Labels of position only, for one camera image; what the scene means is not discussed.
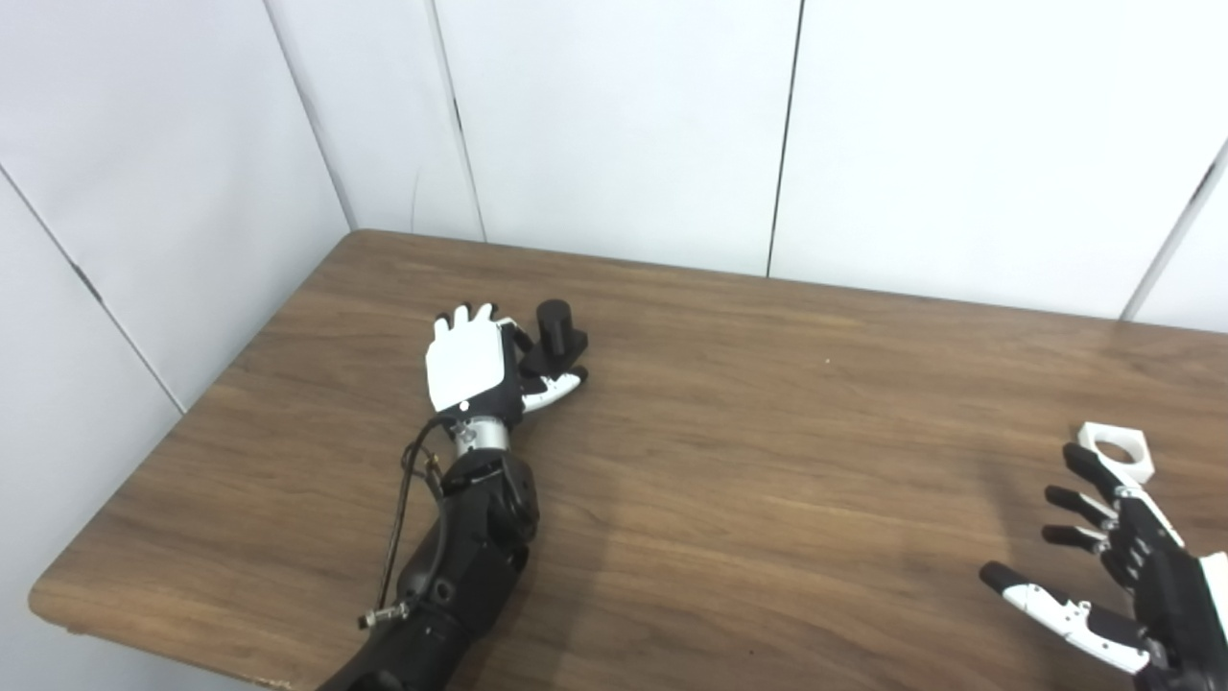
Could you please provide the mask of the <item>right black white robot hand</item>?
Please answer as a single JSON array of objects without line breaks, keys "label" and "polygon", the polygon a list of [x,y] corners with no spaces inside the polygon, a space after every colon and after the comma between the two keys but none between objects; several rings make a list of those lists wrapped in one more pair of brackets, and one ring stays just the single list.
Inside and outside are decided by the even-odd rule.
[{"label": "right black white robot hand", "polygon": [[1041,536],[1097,557],[1130,596],[1132,615],[1000,561],[982,565],[982,584],[1066,644],[1129,674],[1137,690],[1226,689],[1226,555],[1190,552],[1144,485],[1095,446],[1066,443],[1063,460],[1099,497],[1047,486],[1050,504],[1082,515],[1089,527],[1045,525]]}]

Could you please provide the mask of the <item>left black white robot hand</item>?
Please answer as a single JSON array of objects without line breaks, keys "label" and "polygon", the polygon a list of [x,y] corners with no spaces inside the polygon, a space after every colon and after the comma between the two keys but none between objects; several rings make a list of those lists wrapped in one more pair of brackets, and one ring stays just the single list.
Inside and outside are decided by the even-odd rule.
[{"label": "left black white robot hand", "polygon": [[512,430],[588,379],[583,366],[526,369],[526,358],[540,350],[517,320],[499,318],[496,303],[462,302],[451,314],[442,312],[425,357],[435,412],[457,421],[497,419]]}]

